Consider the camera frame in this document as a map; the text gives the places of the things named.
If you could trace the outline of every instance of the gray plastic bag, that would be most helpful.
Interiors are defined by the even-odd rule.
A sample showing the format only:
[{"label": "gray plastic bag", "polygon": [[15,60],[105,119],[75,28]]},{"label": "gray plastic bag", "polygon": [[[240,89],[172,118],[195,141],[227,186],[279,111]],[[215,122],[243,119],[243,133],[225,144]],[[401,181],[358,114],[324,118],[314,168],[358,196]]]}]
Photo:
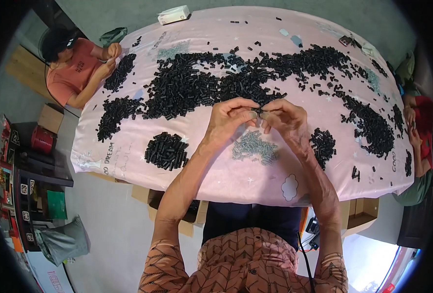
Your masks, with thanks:
[{"label": "gray plastic bag", "polygon": [[86,232],[79,216],[65,226],[36,229],[35,234],[43,254],[56,266],[67,258],[87,255],[89,252]]},{"label": "gray plastic bag", "polygon": [[116,28],[103,34],[99,41],[102,46],[109,47],[112,43],[120,43],[126,37],[127,32],[127,28]]}]

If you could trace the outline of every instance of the brown patterned shirt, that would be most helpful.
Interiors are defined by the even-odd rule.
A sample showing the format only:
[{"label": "brown patterned shirt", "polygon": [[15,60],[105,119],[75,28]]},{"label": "brown patterned shirt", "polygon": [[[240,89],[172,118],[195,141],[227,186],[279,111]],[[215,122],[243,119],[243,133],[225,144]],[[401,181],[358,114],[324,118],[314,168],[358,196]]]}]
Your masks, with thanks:
[{"label": "brown patterned shirt", "polygon": [[[272,232],[246,228],[208,240],[190,277],[178,243],[152,243],[138,292],[310,293],[309,278],[298,276],[296,250]],[[314,273],[316,293],[348,291],[343,256],[327,255]]]}]

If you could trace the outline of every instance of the blue pants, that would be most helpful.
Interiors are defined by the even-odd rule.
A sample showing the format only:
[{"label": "blue pants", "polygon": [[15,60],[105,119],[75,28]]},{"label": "blue pants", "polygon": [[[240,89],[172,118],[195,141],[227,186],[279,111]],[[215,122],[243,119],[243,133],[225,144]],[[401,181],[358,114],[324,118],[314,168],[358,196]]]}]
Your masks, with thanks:
[{"label": "blue pants", "polygon": [[239,229],[258,227],[277,234],[297,251],[300,220],[300,207],[256,205],[252,208],[251,204],[209,202],[202,245]]}]

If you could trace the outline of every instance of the bed sheet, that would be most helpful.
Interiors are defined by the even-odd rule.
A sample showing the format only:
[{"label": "bed sheet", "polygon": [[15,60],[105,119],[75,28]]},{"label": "bed sheet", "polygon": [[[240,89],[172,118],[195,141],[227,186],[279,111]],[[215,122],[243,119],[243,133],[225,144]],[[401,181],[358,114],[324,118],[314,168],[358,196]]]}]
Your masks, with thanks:
[{"label": "bed sheet", "polygon": [[[113,138],[105,140],[104,143],[98,142],[95,129],[98,128],[98,123],[104,114],[102,104],[108,95],[110,95],[109,100],[127,95],[131,98],[143,97],[145,101],[148,100],[149,96],[143,85],[149,84],[155,78],[154,73],[158,68],[156,61],[172,58],[177,53],[229,54],[231,49],[239,46],[240,51],[237,55],[244,60],[253,60],[260,51],[269,54],[272,52],[293,54],[307,50],[310,44],[332,46],[350,56],[353,64],[370,68],[377,75],[380,96],[372,92],[367,87],[368,83],[362,83],[360,78],[354,77],[352,80],[343,78],[341,72],[331,69],[339,79],[339,83],[343,85],[344,91],[352,91],[347,94],[364,104],[370,103],[372,109],[380,113],[394,129],[394,124],[388,120],[387,114],[393,116],[391,109],[394,104],[403,111],[403,103],[386,62],[373,49],[376,55],[374,60],[387,72],[388,78],[373,67],[370,56],[351,45],[345,47],[340,44],[338,39],[343,35],[352,35],[361,44],[366,43],[366,40],[355,33],[325,19],[296,11],[262,7],[226,7],[195,11],[189,20],[165,26],[155,23],[130,33],[121,42],[123,47],[121,57],[128,53],[137,54],[133,62],[135,75],[130,73],[123,88],[116,93],[111,93],[101,86],[85,105],[76,128],[71,153],[75,172],[104,173],[146,188],[166,190],[181,169],[170,172],[159,169],[153,164],[147,164],[144,152],[148,142],[163,131],[176,133],[189,143],[186,150],[190,157],[205,134],[211,107],[200,106],[195,109],[195,112],[188,113],[186,117],[178,116],[169,121],[164,117],[143,120],[139,115],[136,120],[131,118],[122,120],[121,131],[113,134]],[[140,45],[132,47],[131,45],[140,36],[142,37]],[[261,46],[254,45],[256,41],[259,41]],[[211,69],[211,72],[216,76],[223,76],[226,70],[220,70],[217,66]],[[399,189],[404,190],[413,183],[413,162],[412,175],[406,176],[405,173],[406,149],[413,153],[406,133],[403,134],[403,138],[397,138],[400,132],[395,129],[394,149],[386,160],[377,158],[361,148],[361,145],[368,144],[364,137],[354,137],[355,124],[341,123],[340,115],[348,117],[349,110],[343,106],[340,98],[320,97],[317,88],[314,92],[308,88],[302,92],[298,88],[296,78],[297,76],[293,74],[283,82],[279,79],[269,80],[262,86],[270,89],[280,88],[280,92],[288,93],[285,97],[288,101],[306,109],[310,133],[313,133],[317,127],[322,131],[330,131],[336,140],[337,154],[326,162],[325,173],[341,201],[360,197],[375,198]],[[319,76],[311,77],[308,87],[316,82],[321,84],[323,91],[329,91],[327,89],[329,81],[329,79],[320,80]],[[389,97],[389,101],[382,98],[384,94]],[[241,126],[208,167],[197,199],[273,206],[309,205],[310,198],[303,169],[278,132],[273,130],[268,135],[260,136],[262,140],[278,146],[278,160],[271,166],[262,165],[260,157],[257,156],[244,161],[233,159],[234,141],[249,131],[263,133],[259,127]],[[353,166],[361,172],[360,182],[351,178]]]}]

